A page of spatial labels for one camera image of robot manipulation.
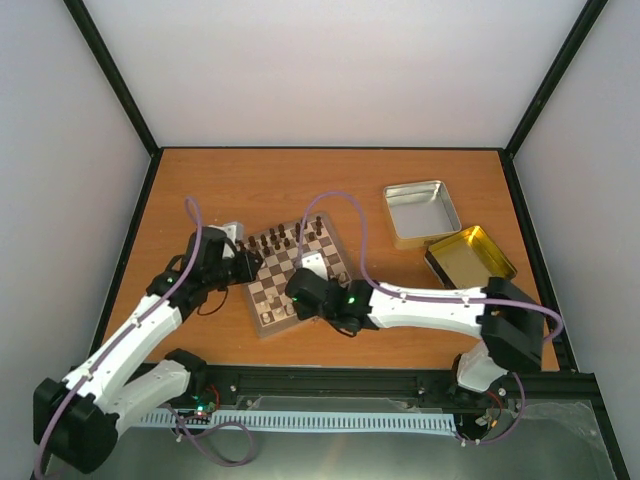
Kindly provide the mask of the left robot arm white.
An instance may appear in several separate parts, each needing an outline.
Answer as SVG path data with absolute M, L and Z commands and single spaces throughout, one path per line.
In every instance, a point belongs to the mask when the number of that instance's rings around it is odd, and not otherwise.
M 194 232 L 115 334 L 62 380 L 43 380 L 33 395 L 33 438 L 46 451 L 88 474 L 143 416 L 181 397 L 201 400 L 206 363 L 182 349 L 137 376 L 149 353 L 207 300 L 210 292 L 255 280 L 262 258 L 241 244 L 239 222 Z

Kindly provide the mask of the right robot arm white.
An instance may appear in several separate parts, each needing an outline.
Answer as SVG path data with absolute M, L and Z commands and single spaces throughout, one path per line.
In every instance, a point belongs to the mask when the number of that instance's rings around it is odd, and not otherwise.
M 405 289 L 353 280 L 342 286 L 308 268 L 285 287 L 297 317 L 324 319 L 354 337 L 362 330 L 424 328 L 476 338 L 455 370 L 459 387 L 483 393 L 507 373 L 537 373 L 542 366 L 544 314 L 522 290 L 491 277 L 484 287 L 462 290 Z

